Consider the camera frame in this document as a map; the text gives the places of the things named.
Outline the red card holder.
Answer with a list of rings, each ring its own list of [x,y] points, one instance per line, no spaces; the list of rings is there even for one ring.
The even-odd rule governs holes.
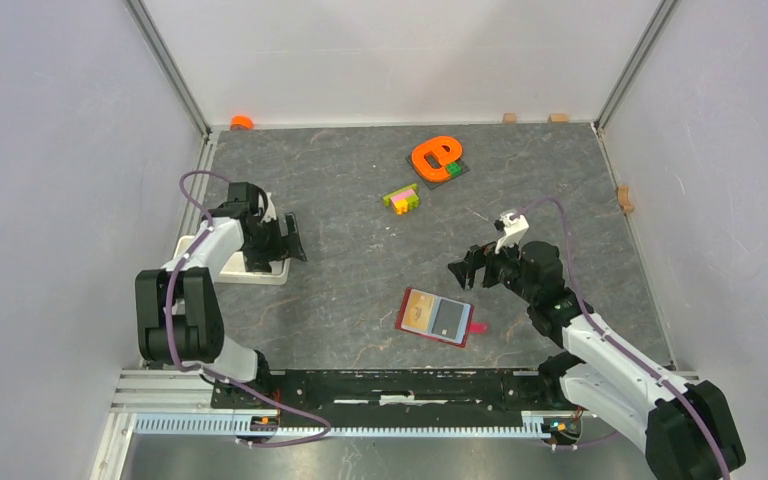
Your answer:
[[[472,304],[408,287],[394,327],[402,332],[464,348],[471,335],[489,331],[486,322],[473,319],[474,311]]]

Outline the yellow credit card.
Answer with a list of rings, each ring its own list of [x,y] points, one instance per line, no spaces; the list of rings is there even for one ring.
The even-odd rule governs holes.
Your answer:
[[[399,326],[406,331],[427,334],[432,323],[435,302],[432,294],[409,289],[403,301]]]

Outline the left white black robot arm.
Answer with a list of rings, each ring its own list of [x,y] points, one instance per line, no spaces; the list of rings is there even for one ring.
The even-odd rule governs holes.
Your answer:
[[[135,279],[138,348],[143,359],[198,371],[222,382],[250,407],[274,394],[263,355],[230,339],[215,285],[235,256],[251,282],[276,274],[284,284],[291,260],[306,261],[297,217],[279,216],[271,193],[249,182],[229,185],[219,206],[204,209],[189,246]]]

